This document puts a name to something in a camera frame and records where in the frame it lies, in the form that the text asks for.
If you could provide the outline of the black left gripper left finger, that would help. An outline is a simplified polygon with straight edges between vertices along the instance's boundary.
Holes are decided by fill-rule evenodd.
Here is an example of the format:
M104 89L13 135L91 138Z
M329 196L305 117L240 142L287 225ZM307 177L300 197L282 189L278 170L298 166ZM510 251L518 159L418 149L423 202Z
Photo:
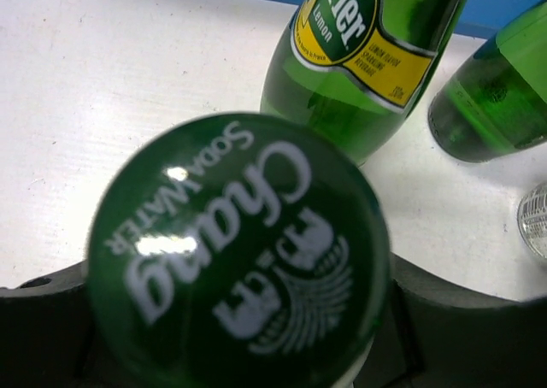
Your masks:
M92 326L83 265L1 289L2 387L68 387L79 377Z

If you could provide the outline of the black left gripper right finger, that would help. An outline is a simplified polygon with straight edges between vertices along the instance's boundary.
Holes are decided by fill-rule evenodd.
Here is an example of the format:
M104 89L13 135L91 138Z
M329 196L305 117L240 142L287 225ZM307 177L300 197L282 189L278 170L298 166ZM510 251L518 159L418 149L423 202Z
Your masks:
M393 258L391 298L359 387L544 387L546 299L514 302Z

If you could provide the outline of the Chang soda water bottle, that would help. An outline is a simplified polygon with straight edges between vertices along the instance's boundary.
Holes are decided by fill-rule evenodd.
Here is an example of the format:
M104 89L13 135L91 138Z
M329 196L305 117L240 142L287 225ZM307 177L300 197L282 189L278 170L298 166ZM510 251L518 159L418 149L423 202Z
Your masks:
M517 209L517 226L530 254L546 265L546 183L530 190Z
M98 206L86 262L97 328L138 387L349 387L391 282L360 170L254 113L141 148Z

